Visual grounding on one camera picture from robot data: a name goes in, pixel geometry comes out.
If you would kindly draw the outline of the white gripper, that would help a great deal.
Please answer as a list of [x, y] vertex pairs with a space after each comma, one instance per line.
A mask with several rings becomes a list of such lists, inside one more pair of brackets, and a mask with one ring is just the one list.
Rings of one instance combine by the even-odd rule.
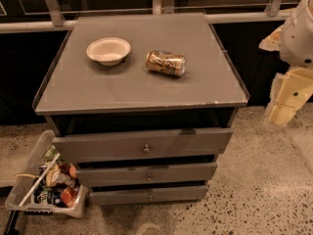
[[291, 66], [286, 74], [277, 73], [272, 83], [272, 106], [267, 110], [267, 120], [287, 126], [312, 96], [312, 87], [312, 69]]

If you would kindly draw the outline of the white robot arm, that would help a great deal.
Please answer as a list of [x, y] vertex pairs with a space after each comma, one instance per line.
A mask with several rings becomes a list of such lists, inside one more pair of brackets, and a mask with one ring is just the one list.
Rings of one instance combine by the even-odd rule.
[[275, 75], [264, 115], [269, 128], [283, 128], [313, 95], [313, 0], [301, 0], [259, 48], [278, 51], [290, 65], [285, 74]]

